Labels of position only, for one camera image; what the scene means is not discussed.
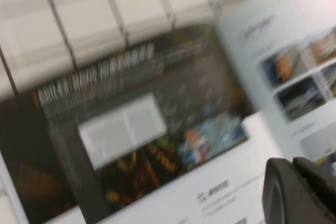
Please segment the white page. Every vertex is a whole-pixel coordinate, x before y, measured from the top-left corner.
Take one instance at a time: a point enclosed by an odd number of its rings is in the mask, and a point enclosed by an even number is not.
[[[94,169],[166,133],[153,94],[79,125]]]
[[[288,159],[318,159],[307,152],[313,146],[304,147],[312,142],[312,134],[315,141],[324,138],[329,146],[336,146],[331,133],[336,129],[327,128],[336,121],[333,3],[335,0],[249,0],[220,21],[229,57]],[[326,77],[321,70],[329,65],[332,69]],[[322,152],[319,158],[329,153]]]

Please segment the black object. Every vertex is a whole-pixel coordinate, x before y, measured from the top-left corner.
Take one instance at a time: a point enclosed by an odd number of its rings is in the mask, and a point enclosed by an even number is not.
[[[271,158],[262,203],[266,224],[336,223],[336,178],[306,158]]]

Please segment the colorful graphic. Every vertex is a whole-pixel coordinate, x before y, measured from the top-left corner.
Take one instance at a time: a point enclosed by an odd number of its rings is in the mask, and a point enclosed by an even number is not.
[[[224,112],[186,130],[185,142],[178,149],[183,166],[190,170],[247,140],[241,120],[239,115]]]
[[[31,224],[45,223],[77,205],[45,125],[29,95],[0,106],[1,154]]]
[[[273,87],[308,71],[301,59],[298,45],[272,55],[262,63],[262,68]]]

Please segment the dark photo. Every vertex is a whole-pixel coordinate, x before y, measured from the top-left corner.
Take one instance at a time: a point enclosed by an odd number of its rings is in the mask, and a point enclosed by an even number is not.
[[[48,139],[44,115],[35,108],[27,95],[20,103],[0,106],[0,150],[29,223],[41,224],[77,203]]]
[[[312,77],[307,77],[277,94],[289,120],[295,120],[325,104]]]
[[[176,150],[166,135],[96,171],[111,211],[118,211],[181,175]]]

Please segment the magazine page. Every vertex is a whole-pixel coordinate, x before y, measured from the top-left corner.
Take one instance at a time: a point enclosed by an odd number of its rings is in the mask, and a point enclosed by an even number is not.
[[[183,27],[0,104],[4,183],[22,223],[262,223],[254,111],[214,27]]]
[[[250,0],[219,25],[232,64],[288,159],[334,160],[326,158],[336,149],[333,3]]]

